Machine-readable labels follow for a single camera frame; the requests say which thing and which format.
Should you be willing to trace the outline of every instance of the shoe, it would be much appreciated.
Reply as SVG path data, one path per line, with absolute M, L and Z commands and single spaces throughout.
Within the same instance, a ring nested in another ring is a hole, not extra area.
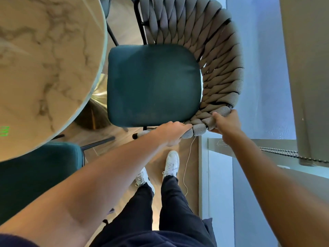
M 152 191 L 153 191 L 153 195 L 155 194 L 155 189 L 154 186 L 151 184 L 151 181 L 147 175 L 146 169 L 145 167 L 141 170 L 141 172 L 137 175 L 137 177 L 135 178 L 136 184 L 135 186 L 140 187 L 143 184 L 147 183 L 149 187 L 151 187 Z
M 175 176 L 177 177 L 178 173 L 178 168 L 179 168 L 179 155 L 178 152 L 176 151 L 170 151 L 168 153 L 167 159 L 166 159 L 166 167 L 163 174 L 164 179 L 166 176 Z

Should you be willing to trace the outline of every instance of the round marble table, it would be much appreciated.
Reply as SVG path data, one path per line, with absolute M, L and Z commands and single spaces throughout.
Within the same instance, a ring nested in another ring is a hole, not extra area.
M 38 148 L 76 118 L 106 46 L 99 0 L 0 0 L 0 161 Z

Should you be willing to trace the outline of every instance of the navy blue shirt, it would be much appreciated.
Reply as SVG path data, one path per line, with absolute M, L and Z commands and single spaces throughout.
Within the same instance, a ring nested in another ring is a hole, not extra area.
M 177 232 L 147 231 L 118 237 L 102 247 L 204 247 L 197 240 Z M 0 234 L 0 247 L 38 247 L 21 237 Z

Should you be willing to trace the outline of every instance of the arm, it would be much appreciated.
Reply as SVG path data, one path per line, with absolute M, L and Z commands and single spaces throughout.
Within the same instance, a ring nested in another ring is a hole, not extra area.
M 84 246 L 142 168 L 192 125 L 169 122 L 101 156 L 0 226 L 42 247 Z
M 242 131 L 236 110 L 215 113 L 217 132 L 235 153 L 274 234 L 286 246 L 329 246 L 329 206 L 295 183 Z

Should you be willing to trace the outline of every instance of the teal seat cushion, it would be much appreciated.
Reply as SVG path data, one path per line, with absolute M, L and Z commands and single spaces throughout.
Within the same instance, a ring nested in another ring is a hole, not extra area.
M 59 142 L 0 162 L 0 225 L 83 164 L 78 145 Z
M 180 45 L 120 45 L 109 53 L 108 116 L 121 127 L 184 122 L 198 110 L 201 73 Z

